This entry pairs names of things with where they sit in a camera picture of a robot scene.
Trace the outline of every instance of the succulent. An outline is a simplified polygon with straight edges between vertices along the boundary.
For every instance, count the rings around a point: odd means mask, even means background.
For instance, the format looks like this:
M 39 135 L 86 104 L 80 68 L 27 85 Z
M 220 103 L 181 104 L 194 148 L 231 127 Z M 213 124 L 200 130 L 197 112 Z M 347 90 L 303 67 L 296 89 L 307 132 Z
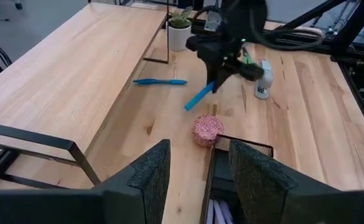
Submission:
M 193 9 L 192 6 L 185 8 L 181 13 L 179 12 L 171 12 L 169 19 L 169 26 L 175 29 L 184 29 L 188 28 L 192 25 L 192 23 L 188 20 L 191 10 Z

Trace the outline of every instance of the floor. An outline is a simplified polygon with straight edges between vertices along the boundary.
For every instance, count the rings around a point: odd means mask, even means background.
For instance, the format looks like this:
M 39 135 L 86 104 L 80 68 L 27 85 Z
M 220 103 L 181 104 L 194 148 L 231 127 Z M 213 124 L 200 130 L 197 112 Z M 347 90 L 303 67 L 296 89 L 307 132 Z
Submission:
M 275 21 L 290 21 L 323 1 L 267 0 L 269 18 Z M 205 4 L 212 4 L 212 2 L 214 3 L 215 0 L 205 0 Z M 286 2 L 293 2 L 293 11 L 289 10 L 291 4 Z M 17 60 L 72 17 L 86 5 L 87 0 L 22 0 L 22 3 L 24 8 L 18 11 L 12 1 L 0 0 L 0 18 L 10 19 L 10 22 L 0 21 L 0 46 L 12 60 Z M 333 10 L 334 14 L 338 14 L 341 7 L 341 5 L 336 7 Z M 326 13 L 318 26 L 326 28 L 332 24 L 332 16 L 331 13 Z

